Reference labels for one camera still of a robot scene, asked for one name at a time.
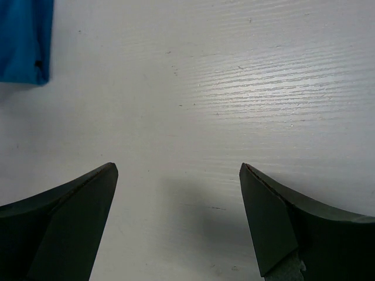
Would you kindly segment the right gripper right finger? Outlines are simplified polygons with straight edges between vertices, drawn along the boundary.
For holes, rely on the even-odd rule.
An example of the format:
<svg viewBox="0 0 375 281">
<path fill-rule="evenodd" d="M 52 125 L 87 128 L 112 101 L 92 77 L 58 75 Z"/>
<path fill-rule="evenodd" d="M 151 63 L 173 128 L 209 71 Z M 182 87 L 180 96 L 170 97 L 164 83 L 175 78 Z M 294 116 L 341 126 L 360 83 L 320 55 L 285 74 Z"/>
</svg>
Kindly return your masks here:
<svg viewBox="0 0 375 281">
<path fill-rule="evenodd" d="M 374 218 L 305 196 L 243 163 L 241 193 L 265 280 L 373 280 Z"/>
</svg>

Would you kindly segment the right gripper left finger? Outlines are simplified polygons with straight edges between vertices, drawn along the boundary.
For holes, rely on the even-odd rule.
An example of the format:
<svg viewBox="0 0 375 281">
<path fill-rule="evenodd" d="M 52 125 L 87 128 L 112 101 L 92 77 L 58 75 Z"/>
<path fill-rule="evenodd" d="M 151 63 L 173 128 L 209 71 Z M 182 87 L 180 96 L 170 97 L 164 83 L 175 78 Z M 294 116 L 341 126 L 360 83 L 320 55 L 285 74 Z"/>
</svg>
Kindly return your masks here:
<svg viewBox="0 0 375 281">
<path fill-rule="evenodd" d="M 109 162 L 1 206 L 1 280 L 89 280 L 117 180 Z"/>
</svg>

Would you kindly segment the blue t-shirt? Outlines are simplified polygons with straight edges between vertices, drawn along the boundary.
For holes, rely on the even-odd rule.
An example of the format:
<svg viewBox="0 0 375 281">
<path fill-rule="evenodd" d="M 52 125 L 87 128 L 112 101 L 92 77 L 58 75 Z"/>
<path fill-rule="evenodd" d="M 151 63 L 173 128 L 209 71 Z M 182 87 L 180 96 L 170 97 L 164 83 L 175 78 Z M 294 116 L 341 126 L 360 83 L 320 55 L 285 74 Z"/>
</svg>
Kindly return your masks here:
<svg viewBox="0 0 375 281">
<path fill-rule="evenodd" d="M 1 82 L 49 82 L 53 11 L 53 0 L 1 1 Z"/>
</svg>

